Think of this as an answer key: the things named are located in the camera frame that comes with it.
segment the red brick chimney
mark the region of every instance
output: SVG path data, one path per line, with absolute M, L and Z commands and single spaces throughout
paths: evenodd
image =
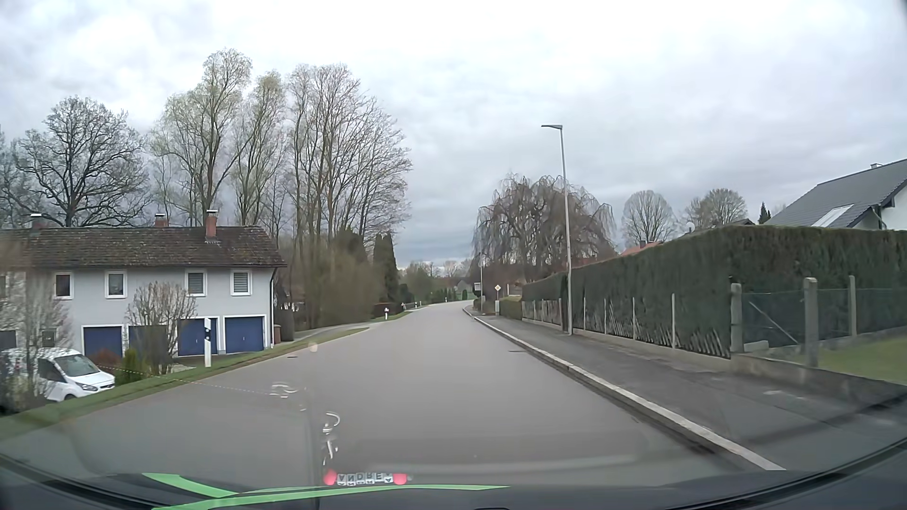
M 205 211 L 205 239 L 216 239 L 218 237 L 218 212 L 216 209 Z

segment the white curb line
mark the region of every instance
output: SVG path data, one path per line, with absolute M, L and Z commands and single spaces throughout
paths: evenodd
M 784 471 L 785 469 L 778 464 L 768 460 L 767 458 L 760 456 L 758 453 L 740 446 L 739 444 L 722 437 L 707 427 L 702 427 L 700 424 L 694 423 L 681 415 L 675 413 L 674 411 L 665 409 L 658 404 L 649 402 L 643 397 L 636 395 L 620 386 L 611 384 L 603 378 L 600 378 L 590 372 L 584 370 L 583 368 L 577 367 L 567 361 L 564 361 L 557 356 L 554 356 L 550 352 L 536 348 L 529 343 L 516 338 L 514 335 L 502 331 L 495 326 L 485 322 L 478 317 L 475 317 L 473 314 L 469 313 L 465 309 L 463 310 L 467 315 L 473 319 L 484 324 L 485 327 L 494 330 L 499 335 L 509 339 L 511 342 L 516 343 L 517 345 L 525 348 L 527 351 L 532 353 L 535 357 L 540 358 L 542 361 L 545 361 L 549 365 L 554 366 L 561 372 L 565 372 L 574 379 L 579 380 L 579 382 L 585 383 L 591 387 L 595 387 L 601 393 L 605 394 L 607 397 L 612 397 L 615 400 L 623 403 L 624 405 L 638 411 L 640 414 L 652 418 L 658 421 L 660 424 L 669 427 L 670 429 L 679 432 L 681 435 L 686 438 L 695 441 L 699 444 L 705 443 L 706 446 L 712 446 L 725 450 L 728 453 L 734 454 L 735 456 L 741 457 L 746 460 L 749 465 L 758 466 L 767 471 Z

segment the car windshield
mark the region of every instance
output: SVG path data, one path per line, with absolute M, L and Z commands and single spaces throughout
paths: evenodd
M 101 370 L 97 368 L 94 363 L 85 355 L 82 354 L 73 354 L 71 356 L 63 356 L 60 358 L 54 358 L 56 364 L 60 366 L 60 369 L 64 374 L 71 378 L 78 378 L 79 376 L 87 376 L 89 374 L 95 374 Z

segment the white house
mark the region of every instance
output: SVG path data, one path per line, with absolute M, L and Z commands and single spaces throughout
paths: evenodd
M 769 225 L 907 230 L 907 160 L 816 185 L 778 212 Z
M 180 332 L 178 356 L 203 353 L 205 318 L 218 354 L 268 348 L 274 276 L 286 264 L 263 229 L 219 227 L 215 213 L 204 227 L 170 227 L 160 215 L 147 228 L 45 228 L 35 219 L 30 229 L 3 234 L 20 247 L 24 267 L 53 277 L 54 297 L 68 309 L 69 347 L 86 356 L 129 347 L 137 329 L 126 323 L 126 309 L 133 292 L 153 281 L 179 283 L 195 298 L 197 315 Z M 8 294 L 16 278 L 0 280 Z M 15 330 L 0 331 L 0 349 L 22 343 Z

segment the dark roof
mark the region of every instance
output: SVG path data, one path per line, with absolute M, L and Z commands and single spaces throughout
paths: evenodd
M 45 269 L 282 267 L 286 262 L 261 227 L 44 228 L 4 230 L 19 241 L 23 265 Z
M 853 227 L 872 206 L 884 206 L 907 183 L 907 160 L 900 160 L 852 173 L 816 185 L 768 221 L 769 225 L 810 226 L 828 211 L 853 206 L 828 224 L 831 228 Z

